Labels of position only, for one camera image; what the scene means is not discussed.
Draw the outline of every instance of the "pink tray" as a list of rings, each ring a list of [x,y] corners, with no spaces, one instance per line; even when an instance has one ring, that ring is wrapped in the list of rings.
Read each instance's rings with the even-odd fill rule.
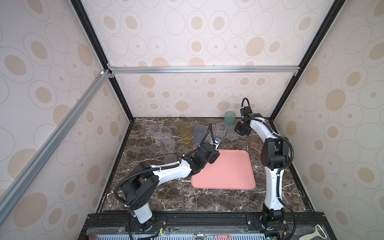
[[[192,176],[194,188],[247,189],[256,187],[249,154],[244,150],[219,150],[220,156]]]

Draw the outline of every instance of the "marble tabletop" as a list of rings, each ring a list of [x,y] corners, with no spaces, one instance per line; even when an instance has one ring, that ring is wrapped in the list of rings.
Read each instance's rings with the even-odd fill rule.
[[[181,141],[179,126],[183,122],[190,122],[193,126],[197,124],[208,126],[209,123],[216,125],[223,121],[224,118],[136,118],[101,211],[126,209],[113,197],[113,189],[139,162],[163,164],[163,159],[168,152],[161,140],[155,140],[150,136],[148,129],[151,124],[156,123],[163,128],[171,129],[173,139],[176,141],[174,154],[179,157],[192,151],[194,145],[193,139],[189,144]],[[251,136],[247,136],[244,139],[237,137],[234,141],[229,141],[225,136],[219,149],[246,150],[249,153],[256,182],[255,189],[196,189],[191,185],[191,177],[175,179],[156,188],[149,200],[151,210],[261,212],[266,193],[265,170],[260,162],[260,151],[263,145],[258,149],[252,149],[249,147],[250,139]],[[305,206],[289,170],[284,172],[282,184],[284,201],[295,212],[305,212]]]

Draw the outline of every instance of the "yellow glass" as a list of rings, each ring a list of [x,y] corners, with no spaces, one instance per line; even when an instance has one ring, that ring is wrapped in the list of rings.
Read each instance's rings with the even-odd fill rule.
[[[185,122],[180,126],[181,140],[183,143],[188,144],[192,140],[192,125]]]

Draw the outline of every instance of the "side wall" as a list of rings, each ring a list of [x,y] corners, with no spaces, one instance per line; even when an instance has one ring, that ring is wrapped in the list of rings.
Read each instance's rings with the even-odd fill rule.
[[[0,228],[0,240],[76,240],[99,204],[128,119],[106,81]]]
[[[350,1],[275,121],[339,240],[384,235],[383,63],[384,1]]]
[[[0,196],[99,75],[66,0],[0,3]]]

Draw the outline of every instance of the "patterned wall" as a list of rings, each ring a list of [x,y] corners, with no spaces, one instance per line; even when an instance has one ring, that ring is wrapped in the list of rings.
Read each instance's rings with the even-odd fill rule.
[[[75,240],[94,213],[128,119],[102,85],[0,228],[0,240]]]
[[[353,0],[275,124],[339,240],[384,236],[384,1]]]
[[[117,74],[135,117],[240,117],[241,101],[269,117],[293,73]]]
[[[0,195],[100,70],[67,1],[1,1]]]
[[[294,65],[333,0],[83,0],[115,66]]]

